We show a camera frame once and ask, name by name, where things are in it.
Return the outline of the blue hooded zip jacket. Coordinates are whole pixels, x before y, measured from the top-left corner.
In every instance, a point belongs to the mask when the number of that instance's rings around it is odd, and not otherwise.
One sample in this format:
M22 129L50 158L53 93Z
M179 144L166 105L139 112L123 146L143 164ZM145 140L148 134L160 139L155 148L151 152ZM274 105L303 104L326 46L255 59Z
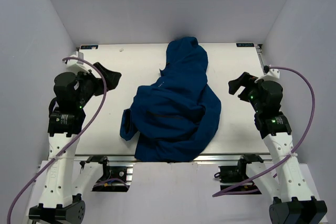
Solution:
M120 136L139 136L142 162L190 162L215 136L221 101L208 85L208 56L195 37L170 42L166 65L149 86L139 86L123 111Z

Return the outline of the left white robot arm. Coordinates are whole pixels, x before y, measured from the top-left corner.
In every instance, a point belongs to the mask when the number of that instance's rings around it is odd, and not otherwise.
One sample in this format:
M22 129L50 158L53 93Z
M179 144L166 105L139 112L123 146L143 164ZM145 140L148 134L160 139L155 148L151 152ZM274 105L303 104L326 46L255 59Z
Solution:
M117 87L121 73L93 64L98 72L82 68L63 72L54 79L55 98L49 106L49 159L44 188L39 202L29 209L34 223L82 223L86 204L84 194L103 185L111 176L105 156L91 156L81 162L81 171L73 180L75 152L83 131L85 105L93 96L106 96Z

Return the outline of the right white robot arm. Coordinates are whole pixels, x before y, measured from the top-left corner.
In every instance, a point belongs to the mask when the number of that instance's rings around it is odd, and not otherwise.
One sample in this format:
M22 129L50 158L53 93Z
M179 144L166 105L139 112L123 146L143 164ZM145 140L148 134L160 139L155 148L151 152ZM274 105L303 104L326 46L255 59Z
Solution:
M252 105L255 126L264 141L275 165L276 177L265 171L257 156L248 158L238 166L238 177L251 179L262 194L272 201L269 216L272 223L319 223L327 213L323 200L317 200L300 169L292 143L292 130L281 112L282 86L270 74L257 78L248 72L231 80L229 94L244 87L238 97Z

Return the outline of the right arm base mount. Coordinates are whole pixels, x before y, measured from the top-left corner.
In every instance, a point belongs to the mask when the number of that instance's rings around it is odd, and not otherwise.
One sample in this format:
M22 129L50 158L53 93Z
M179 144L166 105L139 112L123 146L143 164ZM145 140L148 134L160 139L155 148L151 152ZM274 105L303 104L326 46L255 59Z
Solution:
M245 154L240 157L236 165L220 166L219 172L214 174L214 178L219 180L221 190L226 189L233 184L237 184L239 182L242 182L243 180L246 180L248 178L246 175L247 164L252 164L255 162L262 164L264 160L256 154ZM244 185L230 190L229 193L231 195L261 194L254 182L245 183Z

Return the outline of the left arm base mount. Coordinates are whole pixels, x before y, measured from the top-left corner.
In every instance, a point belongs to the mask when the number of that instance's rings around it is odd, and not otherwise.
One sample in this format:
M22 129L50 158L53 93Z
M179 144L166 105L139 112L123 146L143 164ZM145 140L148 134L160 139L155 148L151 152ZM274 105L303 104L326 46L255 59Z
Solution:
M86 164L98 163L102 165L102 176L96 181L91 191L98 192L122 192L129 190L131 180L127 178L128 167L126 166L110 166L106 156L89 156L86 161L80 161L81 170L83 171Z

